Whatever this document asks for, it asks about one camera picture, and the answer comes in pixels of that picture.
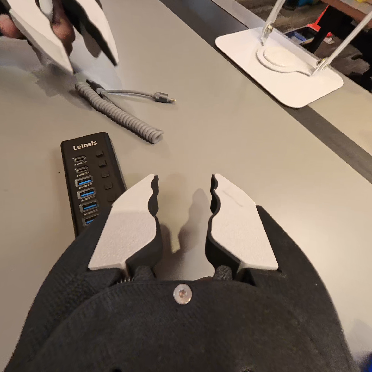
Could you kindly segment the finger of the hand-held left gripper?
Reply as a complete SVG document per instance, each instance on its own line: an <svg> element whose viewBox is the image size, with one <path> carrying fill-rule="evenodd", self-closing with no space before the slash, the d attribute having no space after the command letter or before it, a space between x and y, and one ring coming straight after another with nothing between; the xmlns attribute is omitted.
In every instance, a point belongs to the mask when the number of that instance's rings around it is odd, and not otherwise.
<svg viewBox="0 0 372 372"><path fill-rule="evenodd" d="M65 13L82 36L88 52L94 58L103 53L113 66L117 66L119 62L118 51L101 2L95 0L66 0Z"/></svg>
<svg viewBox="0 0 372 372"><path fill-rule="evenodd" d="M10 0L6 1L6 9L17 28L36 49L65 72L73 72L66 49L53 31L52 1Z"/></svg>

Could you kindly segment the person's left hand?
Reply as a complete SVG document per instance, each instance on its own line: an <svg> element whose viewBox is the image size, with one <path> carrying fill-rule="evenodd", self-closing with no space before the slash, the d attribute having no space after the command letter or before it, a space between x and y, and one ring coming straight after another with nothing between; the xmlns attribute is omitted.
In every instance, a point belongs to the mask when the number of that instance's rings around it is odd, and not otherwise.
<svg viewBox="0 0 372 372"><path fill-rule="evenodd" d="M72 44L76 38L74 28L65 14L63 4L60 0L53 0L52 28L57 38L62 42L67 55L70 55L73 49ZM2 8L2 5L0 15L0 29L1 34L5 37L19 40L27 39L17 28L11 17Z"/></svg>

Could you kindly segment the grey desk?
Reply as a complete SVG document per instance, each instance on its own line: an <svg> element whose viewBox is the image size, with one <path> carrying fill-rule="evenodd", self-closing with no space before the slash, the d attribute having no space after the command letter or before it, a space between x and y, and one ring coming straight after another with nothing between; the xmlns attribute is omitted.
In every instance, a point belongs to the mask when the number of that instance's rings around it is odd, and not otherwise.
<svg viewBox="0 0 372 372"><path fill-rule="evenodd" d="M103 1L118 47L106 83L175 105L119 99L164 131L151 145L89 108L25 41L1 39L1 371L33 300L74 236L60 143L107 132L127 187L159 176L164 279L212 273L204 256L211 175L281 225L317 269L351 352L371 351L371 183L160 1Z"/></svg>

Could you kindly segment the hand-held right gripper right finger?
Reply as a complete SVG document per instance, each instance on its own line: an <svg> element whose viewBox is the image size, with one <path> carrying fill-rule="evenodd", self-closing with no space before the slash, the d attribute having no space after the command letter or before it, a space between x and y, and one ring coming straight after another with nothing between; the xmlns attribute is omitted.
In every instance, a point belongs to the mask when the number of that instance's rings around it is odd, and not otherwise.
<svg viewBox="0 0 372 372"><path fill-rule="evenodd" d="M246 269L277 271L279 264L253 199L221 174L212 174L210 193L205 255L215 271L227 267L233 278Z"/></svg>

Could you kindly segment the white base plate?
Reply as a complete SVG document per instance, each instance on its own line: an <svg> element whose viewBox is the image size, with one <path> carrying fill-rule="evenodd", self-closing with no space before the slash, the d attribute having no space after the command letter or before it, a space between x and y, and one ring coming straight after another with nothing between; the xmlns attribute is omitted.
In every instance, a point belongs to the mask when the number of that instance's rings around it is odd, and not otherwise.
<svg viewBox="0 0 372 372"><path fill-rule="evenodd" d="M330 64L369 24L372 12L329 57L318 60L275 30L284 3L276 1L264 26L219 36L215 44L280 103L302 108L343 86L343 78Z"/></svg>

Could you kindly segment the black power bank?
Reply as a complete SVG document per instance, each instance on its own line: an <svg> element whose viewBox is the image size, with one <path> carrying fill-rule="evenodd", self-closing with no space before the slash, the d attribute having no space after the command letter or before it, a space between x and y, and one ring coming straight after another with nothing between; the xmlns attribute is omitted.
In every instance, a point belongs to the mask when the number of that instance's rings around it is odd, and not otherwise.
<svg viewBox="0 0 372 372"><path fill-rule="evenodd" d="M122 170L105 132L60 145L75 237L126 190Z"/></svg>

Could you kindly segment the red stool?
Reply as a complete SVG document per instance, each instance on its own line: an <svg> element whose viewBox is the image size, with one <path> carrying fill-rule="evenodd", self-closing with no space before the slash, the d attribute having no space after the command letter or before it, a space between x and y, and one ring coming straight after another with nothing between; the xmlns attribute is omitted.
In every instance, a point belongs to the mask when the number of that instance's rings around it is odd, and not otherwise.
<svg viewBox="0 0 372 372"><path fill-rule="evenodd" d="M315 32L315 34L313 36L313 39L315 38L315 36L317 35L317 33L320 30L319 22L322 19L323 15L326 12L326 10L328 9L328 7L329 7L329 5L327 5L327 7L323 10L323 12L319 15L319 17L317 18L317 20L314 23L311 23L311 24L307 25L307 27L309 27L312 31Z"/></svg>

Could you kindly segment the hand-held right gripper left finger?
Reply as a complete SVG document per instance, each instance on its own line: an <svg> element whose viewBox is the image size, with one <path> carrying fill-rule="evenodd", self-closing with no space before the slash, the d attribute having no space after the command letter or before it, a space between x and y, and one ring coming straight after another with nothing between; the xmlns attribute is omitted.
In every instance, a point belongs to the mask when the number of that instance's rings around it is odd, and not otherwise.
<svg viewBox="0 0 372 372"><path fill-rule="evenodd" d="M88 269L120 269L123 277L140 277L149 272L163 255L157 218L159 178L149 174L125 191L113 203L92 254Z"/></svg>

